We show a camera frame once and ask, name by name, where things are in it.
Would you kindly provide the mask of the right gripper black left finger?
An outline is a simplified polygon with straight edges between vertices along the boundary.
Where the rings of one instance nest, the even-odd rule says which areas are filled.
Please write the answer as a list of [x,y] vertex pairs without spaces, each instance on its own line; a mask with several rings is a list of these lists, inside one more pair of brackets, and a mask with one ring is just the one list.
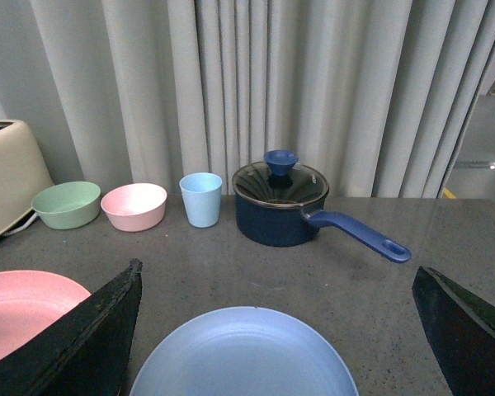
[[117,395],[142,297],[142,262],[0,360],[0,395]]

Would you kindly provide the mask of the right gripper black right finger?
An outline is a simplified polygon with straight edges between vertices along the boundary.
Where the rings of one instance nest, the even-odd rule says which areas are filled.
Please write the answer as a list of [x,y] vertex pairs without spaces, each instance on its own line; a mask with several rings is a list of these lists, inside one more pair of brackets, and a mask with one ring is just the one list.
[[412,295],[451,393],[495,395],[495,306],[424,266]]

